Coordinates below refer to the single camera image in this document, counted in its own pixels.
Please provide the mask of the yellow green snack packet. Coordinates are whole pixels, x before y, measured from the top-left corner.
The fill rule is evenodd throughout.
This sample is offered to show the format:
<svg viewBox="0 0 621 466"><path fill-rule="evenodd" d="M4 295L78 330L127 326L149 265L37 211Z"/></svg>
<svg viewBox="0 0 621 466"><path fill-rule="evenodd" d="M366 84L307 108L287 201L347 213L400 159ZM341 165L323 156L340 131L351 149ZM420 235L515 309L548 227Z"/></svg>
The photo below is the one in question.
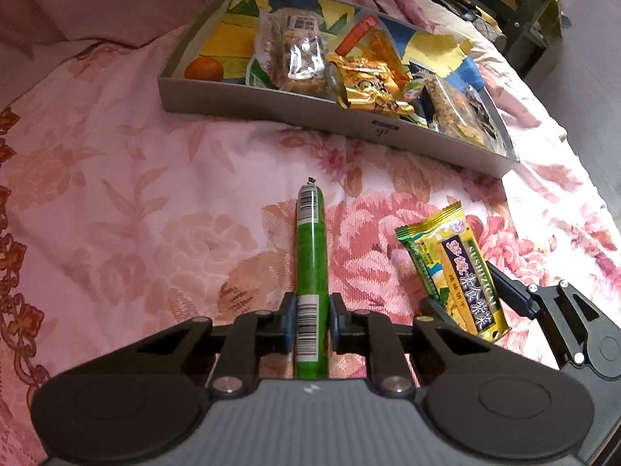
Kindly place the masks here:
<svg viewBox="0 0 621 466"><path fill-rule="evenodd" d="M459 202L424 221L398 227L396 238L433 302L461 329L488 342L510 331L491 271Z"/></svg>

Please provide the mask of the green sausage stick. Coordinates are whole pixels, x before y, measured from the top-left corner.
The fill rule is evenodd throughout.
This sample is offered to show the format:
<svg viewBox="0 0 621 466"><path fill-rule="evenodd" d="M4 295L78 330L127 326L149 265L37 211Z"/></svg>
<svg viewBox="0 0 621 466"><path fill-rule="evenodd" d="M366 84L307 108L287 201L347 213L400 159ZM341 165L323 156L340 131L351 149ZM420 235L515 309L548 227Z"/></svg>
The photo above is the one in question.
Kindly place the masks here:
<svg viewBox="0 0 621 466"><path fill-rule="evenodd" d="M314 178L301 186L296 203L296 377L328 374L328 267L324 197Z"/></svg>

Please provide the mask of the peanut brittle clear packet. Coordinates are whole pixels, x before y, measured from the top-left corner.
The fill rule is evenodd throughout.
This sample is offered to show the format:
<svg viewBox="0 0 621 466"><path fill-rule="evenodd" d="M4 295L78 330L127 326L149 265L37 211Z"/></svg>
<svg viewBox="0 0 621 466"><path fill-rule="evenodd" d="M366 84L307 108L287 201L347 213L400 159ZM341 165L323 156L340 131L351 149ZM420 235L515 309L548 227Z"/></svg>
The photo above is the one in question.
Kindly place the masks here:
<svg viewBox="0 0 621 466"><path fill-rule="evenodd" d="M470 111L465 93L437 75L427 75L424 89L433 105L433 120L437 129L451 138L487 148Z"/></svg>

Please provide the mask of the golden foil snack packet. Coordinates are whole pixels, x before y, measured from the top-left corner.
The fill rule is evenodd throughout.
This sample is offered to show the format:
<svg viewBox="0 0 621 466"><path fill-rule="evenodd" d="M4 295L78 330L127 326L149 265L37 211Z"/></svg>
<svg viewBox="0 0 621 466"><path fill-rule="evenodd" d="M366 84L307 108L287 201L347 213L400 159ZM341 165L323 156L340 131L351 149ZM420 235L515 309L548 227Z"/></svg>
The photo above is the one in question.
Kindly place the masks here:
<svg viewBox="0 0 621 466"><path fill-rule="evenodd" d="M347 110L411 118L414 107L405 101L389 66L364 57L327 56L335 71L336 98Z"/></svg>

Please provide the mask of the small orange fruit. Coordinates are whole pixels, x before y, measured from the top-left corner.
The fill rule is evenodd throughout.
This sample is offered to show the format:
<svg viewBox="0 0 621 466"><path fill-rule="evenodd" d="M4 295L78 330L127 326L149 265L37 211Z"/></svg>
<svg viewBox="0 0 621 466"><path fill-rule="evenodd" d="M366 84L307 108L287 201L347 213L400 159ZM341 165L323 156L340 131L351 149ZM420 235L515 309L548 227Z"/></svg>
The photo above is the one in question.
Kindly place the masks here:
<svg viewBox="0 0 621 466"><path fill-rule="evenodd" d="M199 56L184 70L185 79L220 82L224 77L224 67L215 57Z"/></svg>

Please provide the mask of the orange candy clear bag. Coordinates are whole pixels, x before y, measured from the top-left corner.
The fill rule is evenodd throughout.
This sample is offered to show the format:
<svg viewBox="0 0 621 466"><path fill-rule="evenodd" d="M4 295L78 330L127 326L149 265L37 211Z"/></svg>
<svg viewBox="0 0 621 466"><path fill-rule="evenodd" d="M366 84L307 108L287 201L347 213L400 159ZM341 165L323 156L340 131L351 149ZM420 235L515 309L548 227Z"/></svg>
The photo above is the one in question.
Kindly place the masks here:
<svg viewBox="0 0 621 466"><path fill-rule="evenodd" d="M335 54L341 57L363 57L384 62L393 75L399 89L409 82L396 44L389 29L376 15L361 13L349 21L341 32Z"/></svg>

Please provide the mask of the mixed nut bar packet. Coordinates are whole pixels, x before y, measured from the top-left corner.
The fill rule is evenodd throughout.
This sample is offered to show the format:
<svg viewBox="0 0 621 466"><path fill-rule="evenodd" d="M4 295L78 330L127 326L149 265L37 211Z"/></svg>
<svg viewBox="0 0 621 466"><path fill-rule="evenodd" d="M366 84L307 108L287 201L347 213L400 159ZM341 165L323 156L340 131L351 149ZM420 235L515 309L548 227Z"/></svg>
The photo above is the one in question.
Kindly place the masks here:
<svg viewBox="0 0 621 466"><path fill-rule="evenodd" d="M310 10L284 9L259 14L254 53L282 92L316 98L333 96L323 18Z"/></svg>

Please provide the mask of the dark dried plum packet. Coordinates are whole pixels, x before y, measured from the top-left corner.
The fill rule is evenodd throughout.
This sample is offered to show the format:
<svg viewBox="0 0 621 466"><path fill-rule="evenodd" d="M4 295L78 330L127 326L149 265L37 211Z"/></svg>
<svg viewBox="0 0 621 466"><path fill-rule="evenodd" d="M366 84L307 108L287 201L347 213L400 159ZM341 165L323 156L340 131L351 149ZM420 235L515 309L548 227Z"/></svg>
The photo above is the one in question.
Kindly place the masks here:
<svg viewBox="0 0 621 466"><path fill-rule="evenodd" d="M501 136L496 129L495 124L491 121L491 116L483 104L479 93L473 86L467 84L465 93L470 111L473 113L477 126L481 132L484 145L494 151L496 154L504 153L504 145Z"/></svg>

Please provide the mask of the white red snack pouch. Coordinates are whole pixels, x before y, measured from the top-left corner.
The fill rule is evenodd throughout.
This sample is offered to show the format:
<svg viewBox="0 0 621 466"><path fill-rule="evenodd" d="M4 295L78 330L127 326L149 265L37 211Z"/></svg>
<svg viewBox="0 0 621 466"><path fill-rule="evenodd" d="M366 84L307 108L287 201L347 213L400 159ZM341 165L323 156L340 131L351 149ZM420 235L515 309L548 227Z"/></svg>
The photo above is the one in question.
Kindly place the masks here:
<svg viewBox="0 0 621 466"><path fill-rule="evenodd" d="M247 64L245 84L251 87L259 87L259 89L278 89L278 86L272 83L271 77L262 68L255 56L252 56Z"/></svg>

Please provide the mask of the grey cardboard tray box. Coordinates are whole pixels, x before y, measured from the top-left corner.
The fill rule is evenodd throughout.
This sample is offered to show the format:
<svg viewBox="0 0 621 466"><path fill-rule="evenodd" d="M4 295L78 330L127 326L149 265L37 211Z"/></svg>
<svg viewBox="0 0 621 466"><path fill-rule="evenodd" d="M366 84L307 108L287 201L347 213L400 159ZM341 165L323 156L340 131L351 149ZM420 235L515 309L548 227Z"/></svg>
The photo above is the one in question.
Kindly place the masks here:
<svg viewBox="0 0 621 466"><path fill-rule="evenodd" d="M503 176L518 160L510 134L486 88L477 90L503 141L504 153L442 134L433 120L433 105L423 87L418 98L408 101L415 113L411 118L386 116L368 111L347 110L336 98L336 75L331 66L333 96L330 99L259 89L243 84L187 80L183 70L195 57L206 35L222 16L229 0L216 0L183 36L161 71L158 84L162 104L168 111L237 119L284 122L342 136L360 138L409 150L436 159Z"/></svg>

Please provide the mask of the pink floral bed blanket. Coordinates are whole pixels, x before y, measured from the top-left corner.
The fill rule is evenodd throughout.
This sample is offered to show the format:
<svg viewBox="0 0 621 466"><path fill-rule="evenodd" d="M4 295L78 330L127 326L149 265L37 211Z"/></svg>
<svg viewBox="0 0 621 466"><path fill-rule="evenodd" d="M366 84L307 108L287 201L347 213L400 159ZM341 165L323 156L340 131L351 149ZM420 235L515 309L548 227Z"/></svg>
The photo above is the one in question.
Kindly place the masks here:
<svg viewBox="0 0 621 466"><path fill-rule="evenodd" d="M1 145L1 460L44 452L28 402L49 377L192 316L228 323L294 284L295 201L324 192L330 285L408 323L424 288L397 227L460 202L485 258L571 282L620 316L620 233L564 129L468 23L521 162L497 180L406 151L272 122L174 115L157 75L177 31L65 62L9 109Z"/></svg>

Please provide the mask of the dark handbag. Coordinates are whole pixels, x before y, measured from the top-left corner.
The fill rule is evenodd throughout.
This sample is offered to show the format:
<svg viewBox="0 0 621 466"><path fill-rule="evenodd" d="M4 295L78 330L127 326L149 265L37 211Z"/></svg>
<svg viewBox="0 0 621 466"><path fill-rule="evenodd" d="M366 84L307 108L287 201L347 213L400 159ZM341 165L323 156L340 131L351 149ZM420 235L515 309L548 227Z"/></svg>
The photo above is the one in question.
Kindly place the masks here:
<svg viewBox="0 0 621 466"><path fill-rule="evenodd" d="M502 40L506 39L502 29L495 18L488 15L485 10L470 0L432 0L460 17L463 21L470 22L491 43L503 47Z"/></svg>

